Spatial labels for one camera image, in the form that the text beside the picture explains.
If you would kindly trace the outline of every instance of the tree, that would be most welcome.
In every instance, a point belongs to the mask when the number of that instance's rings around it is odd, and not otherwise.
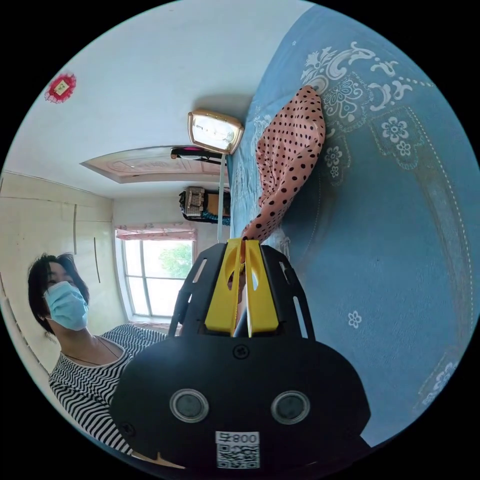
[[[161,266],[174,279],[184,279],[192,268],[192,247],[179,243],[174,248],[167,248],[160,253]]]

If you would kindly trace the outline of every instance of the blue bedspread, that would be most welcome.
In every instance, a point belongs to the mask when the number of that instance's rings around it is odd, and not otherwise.
[[[316,339],[360,374],[371,445],[436,398],[480,310],[480,173],[433,82],[369,28],[314,6],[293,25],[230,159],[231,236],[258,211],[255,147],[303,85],[321,95],[327,141],[269,243],[305,289]]]

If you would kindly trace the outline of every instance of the qr code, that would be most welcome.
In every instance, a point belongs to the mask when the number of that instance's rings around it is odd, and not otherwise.
[[[259,445],[217,444],[216,452],[217,466],[219,469],[260,468]]]

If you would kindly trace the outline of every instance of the black and white striped top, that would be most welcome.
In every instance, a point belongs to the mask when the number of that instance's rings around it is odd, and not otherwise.
[[[120,358],[107,365],[83,366],[61,353],[49,377],[50,388],[63,408],[88,434],[109,447],[131,455],[132,449],[110,417],[110,402],[129,361],[167,336],[126,323],[101,337],[123,349]]]

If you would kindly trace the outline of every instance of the woman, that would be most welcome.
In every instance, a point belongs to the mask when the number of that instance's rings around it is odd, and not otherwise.
[[[61,347],[58,362],[49,376],[50,388],[88,434],[132,455],[134,452],[110,417],[110,402],[129,361],[146,347],[164,340],[166,335],[132,324],[92,335],[88,330],[89,299],[89,289],[71,254],[43,254],[31,265],[28,272],[31,312],[46,332],[55,335]],[[178,467],[162,459],[156,463]]]

